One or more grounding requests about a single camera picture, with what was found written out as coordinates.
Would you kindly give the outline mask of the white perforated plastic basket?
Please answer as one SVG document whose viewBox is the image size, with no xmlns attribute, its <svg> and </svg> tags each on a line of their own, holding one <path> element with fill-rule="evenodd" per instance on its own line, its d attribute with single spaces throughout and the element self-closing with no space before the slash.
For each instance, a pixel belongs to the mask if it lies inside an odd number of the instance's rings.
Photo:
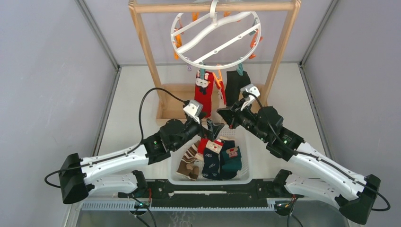
<svg viewBox="0 0 401 227">
<path fill-rule="evenodd" d="M 252 179 L 248 133 L 242 128 L 224 127 L 214 148 L 210 142 L 195 136 L 179 150 L 172 152 L 169 181 L 176 185 L 246 184 Z"/>
</svg>

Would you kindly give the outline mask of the white round clip hanger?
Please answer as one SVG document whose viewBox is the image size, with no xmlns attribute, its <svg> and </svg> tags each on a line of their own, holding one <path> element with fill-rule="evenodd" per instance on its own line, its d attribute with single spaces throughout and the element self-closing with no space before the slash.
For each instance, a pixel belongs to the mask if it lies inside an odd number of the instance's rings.
<svg viewBox="0 0 401 227">
<path fill-rule="evenodd" d="M 262 22 L 255 11 L 218 12 L 218 0 L 209 0 L 206 13 L 178 13 L 170 28 L 174 58 L 188 70 L 207 70 L 240 66 L 256 57 L 263 39 Z"/>
</svg>

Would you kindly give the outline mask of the dark printed sock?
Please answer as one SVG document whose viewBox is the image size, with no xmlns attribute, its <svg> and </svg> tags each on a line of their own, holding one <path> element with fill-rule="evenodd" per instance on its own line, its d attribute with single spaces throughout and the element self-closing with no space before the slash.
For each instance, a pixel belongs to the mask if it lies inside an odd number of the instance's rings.
<svg viewBox="0 0 401 227">
<path fill-rule="evenodd" d="M 204 149 L 204 166 L 202 176 L 210 180 L 221 181 L 222 178 L 218 172 L 220 167 L 219 154 L 222 150 L 223 143 L 221 140 L 209 140 Z"/>
</svg>

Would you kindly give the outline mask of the brown striped sock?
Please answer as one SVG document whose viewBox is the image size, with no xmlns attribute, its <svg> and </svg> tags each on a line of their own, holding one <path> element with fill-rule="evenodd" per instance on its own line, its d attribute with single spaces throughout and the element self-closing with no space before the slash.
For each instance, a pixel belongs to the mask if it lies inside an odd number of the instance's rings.
<svg viewBox="0 0 401 227">
<path fill-rule="evenodd" d="M 199 167 L 194 164 L 198 161 L 196 154 L 198 153 L 199 144 L 200 141 L 197 141 L 186 150 L 176 171 L 178 175 L 185 176 L 191 181 L 196 181 L 200 172 Z"/>
</svg>

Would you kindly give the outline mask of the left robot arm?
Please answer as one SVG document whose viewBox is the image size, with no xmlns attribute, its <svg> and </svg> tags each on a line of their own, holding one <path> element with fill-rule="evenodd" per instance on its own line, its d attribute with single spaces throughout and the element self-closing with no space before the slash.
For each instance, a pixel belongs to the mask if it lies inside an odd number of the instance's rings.
<svg viewBox="0 0 401 227">
<path fill-rule="evenodd" d="M 139 166 L 161 162 L 192 140 L 195 136 L 214 139 L 224 124 L 207 120 L 204 128 L 195 120 L 182 123 L 169 120 L 155 134 L 143 139 L 135 147 L 108 155 L 80 158 L 77 153 L 68 155 L 59 173 L 62 201 L 73 204 L 96 192 L 117 192 L 144 196 L 148 184 Z"/>
</svg>

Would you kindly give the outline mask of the red sock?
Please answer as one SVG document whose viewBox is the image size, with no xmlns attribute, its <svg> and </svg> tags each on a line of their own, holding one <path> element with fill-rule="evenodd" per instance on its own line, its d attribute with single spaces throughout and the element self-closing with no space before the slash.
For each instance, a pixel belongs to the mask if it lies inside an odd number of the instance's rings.
<svg viewBox="0 0 401 227">
<path fill-rule="evenodd" d="M 208 142 L 209 142 L 209 139 L 202 138 L 197 145 L 197 153 L 196 153 L 195 157 L 199 161 L 204 161 L 204 149 L 205 149 L 206 145 L 208 144 Z"/>
<path fill-rule="evenodd" d="M 201 76 L 200 70 L 196 73 L 194 100 L 203 105 L 202 112 L 206 113 L 206 117 L 211 116 L 214 76 L 212 72 L 206 71 Z"/>
</svg>

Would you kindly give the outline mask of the beige reindeer sock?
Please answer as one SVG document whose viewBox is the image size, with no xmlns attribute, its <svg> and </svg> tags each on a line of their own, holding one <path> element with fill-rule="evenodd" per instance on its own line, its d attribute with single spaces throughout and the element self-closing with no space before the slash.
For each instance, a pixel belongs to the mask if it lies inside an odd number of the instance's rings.
<svg viewBox="0 0 401 227">
<path fill-rule="evenodd" d="M 223 78 L 220 73 L 218 75 L 213 73 L 213 76 L 214 76 L 214 82 L 215 82 L 216 88 L 218 90 L 218 99 L 219 99 L 218 108 L 219 109 L 225 108 L 227 106 L 227 102 L 226 102 Z"/>
</svg>

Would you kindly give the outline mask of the navy sock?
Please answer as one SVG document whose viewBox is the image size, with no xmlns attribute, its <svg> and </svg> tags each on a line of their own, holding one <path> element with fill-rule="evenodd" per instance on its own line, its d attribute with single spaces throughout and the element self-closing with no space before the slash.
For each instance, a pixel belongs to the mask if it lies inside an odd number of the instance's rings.
<svg viewBox="0 0 401 227">
<path fill-rule="evenodd" d="M 239 155 L 238 147 L 234 140 L 220 137 L 223 147 L 219 154 L 220 158 L 220 176 L 223 180 L 230 180 L 237 176 L 237 172 L 241 170 L 242 163 Z"/>
</svg>

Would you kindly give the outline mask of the dark green sock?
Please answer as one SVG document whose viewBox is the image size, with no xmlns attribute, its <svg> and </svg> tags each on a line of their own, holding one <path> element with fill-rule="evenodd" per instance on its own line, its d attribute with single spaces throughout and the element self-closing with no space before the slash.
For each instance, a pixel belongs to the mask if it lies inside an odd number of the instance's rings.
<svg viewBox="0 0 401 227">
<path fill-rule="evenodd" d="M 233 147 L 221 151 L 224 161 L 222 169 L 227 172 L 237 172 L 242 170 L 242 155 L 240 148 Z"/>
</svg>

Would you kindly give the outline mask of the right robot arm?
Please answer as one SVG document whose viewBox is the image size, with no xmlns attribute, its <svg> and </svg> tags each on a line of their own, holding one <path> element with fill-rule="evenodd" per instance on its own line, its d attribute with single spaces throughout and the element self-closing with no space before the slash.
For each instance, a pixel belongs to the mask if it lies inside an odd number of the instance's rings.
<svg viewBox="0 0 401 227">
<path fill-rule="evenodd" d="M 381 183 L 378 177 L 354 173 L 318 152 L 285 128 L 283 117 L 272 106 L 253 113 L 248 107 L 234 105 L 220 108 L 217 113 L 231 129 L 242 126 L 266 143 L 266 149 L 273 156 L 318 176 L 309 179 L 281 169 L 273 180 L 276 195 L 306 196 L 332 205 L 355 223 L 367 223 Z"/>
</svg>

